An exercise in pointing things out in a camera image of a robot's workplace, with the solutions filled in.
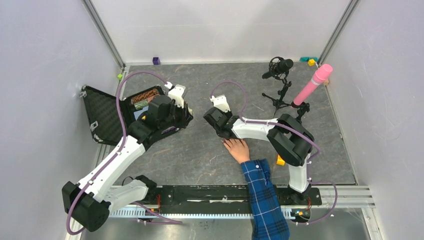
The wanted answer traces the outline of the blue plaid sleeve forearm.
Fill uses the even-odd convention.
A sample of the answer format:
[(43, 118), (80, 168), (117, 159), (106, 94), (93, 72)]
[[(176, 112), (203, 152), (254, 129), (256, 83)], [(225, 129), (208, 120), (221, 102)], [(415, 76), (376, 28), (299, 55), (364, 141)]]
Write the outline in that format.
[(288, 240), (287, 220), (281, 210), (271, 181), (266, 159), (249, 160), (240, 164), (245, 177), (249, 204), (253, 216), (253, 240)]

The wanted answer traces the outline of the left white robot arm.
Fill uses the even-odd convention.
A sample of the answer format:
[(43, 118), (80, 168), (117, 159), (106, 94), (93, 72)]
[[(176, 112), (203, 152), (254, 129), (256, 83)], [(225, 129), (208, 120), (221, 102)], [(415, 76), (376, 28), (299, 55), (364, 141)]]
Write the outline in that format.
[(70, 221), (76, 220), (83, 229), (98, 230), (109, 215), (133, 202), (153, 203), (157, 190), (136, 178), (130, 183), (112, 189), (118, 177), (154, 143), (186, 128), (193, 119), (183, 97), (169, 93), (157, 95), (148, 104), (147, 111), (123, 129), (116, 148), (94, 170), (78, 183), (67, 182), (62, 188), (67, 213), (66, 229), (73, 231)]

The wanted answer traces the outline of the person hand with painted nails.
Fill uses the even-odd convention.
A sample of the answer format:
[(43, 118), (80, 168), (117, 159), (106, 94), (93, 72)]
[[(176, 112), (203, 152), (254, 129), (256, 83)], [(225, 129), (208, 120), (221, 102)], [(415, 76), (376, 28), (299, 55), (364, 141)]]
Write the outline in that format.
[(250, 150), (244, 139), (224, 139), (223, 144), (230, 155), (239, 163), (251, 160)]

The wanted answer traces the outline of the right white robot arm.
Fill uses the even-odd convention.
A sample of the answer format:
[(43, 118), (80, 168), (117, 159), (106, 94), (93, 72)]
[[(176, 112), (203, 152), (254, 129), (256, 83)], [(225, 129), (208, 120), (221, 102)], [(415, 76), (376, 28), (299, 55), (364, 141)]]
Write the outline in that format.
[(284, 113), (269, 120), (247, 119), (216, 107), (210, 108), (203, 118), (221, 138), (269, 142), (288, 165), (289, 199), (295, 204), (302, 204), (309, 198), (311, 184), (307, 160), (311, 157), (314, 137), (296, 118)]

